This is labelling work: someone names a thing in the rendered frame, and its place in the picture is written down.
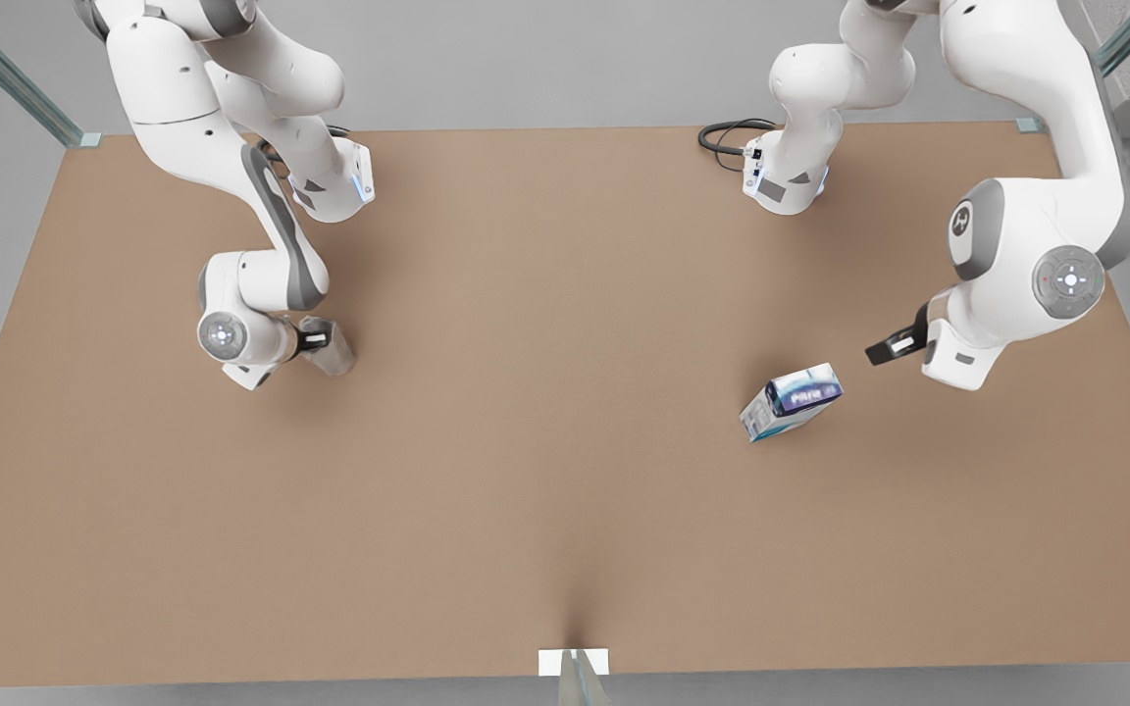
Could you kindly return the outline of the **blue and white carton box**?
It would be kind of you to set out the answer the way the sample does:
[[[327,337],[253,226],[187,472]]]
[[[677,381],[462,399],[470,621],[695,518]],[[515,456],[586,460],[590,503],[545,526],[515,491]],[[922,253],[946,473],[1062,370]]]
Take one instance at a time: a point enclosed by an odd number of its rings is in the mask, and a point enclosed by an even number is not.
[[[801,428],[843,396],[844,391],[828,363],[768,380],[745,407],[740,421],[749,442]]]

